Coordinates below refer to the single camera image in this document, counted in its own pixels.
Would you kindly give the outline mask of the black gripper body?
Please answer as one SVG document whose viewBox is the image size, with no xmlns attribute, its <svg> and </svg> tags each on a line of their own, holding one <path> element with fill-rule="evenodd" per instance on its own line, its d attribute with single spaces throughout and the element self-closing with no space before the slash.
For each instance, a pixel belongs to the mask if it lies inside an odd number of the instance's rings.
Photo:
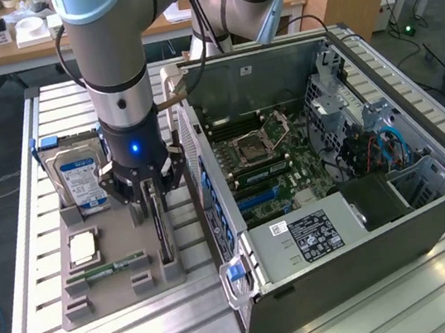
<svg viewBox="0 0 445 333">
<path fill-rule="evenodd" d="M 111 158 L 122 167 L 147 170 L 149 165 L 153 165 L 157 170 L 163 168 L 168 154 L 156 110 L 154 104 L 142 121 L 126 128 L 114 127 L 100 119 L 99 125 Z"/>
</svg>

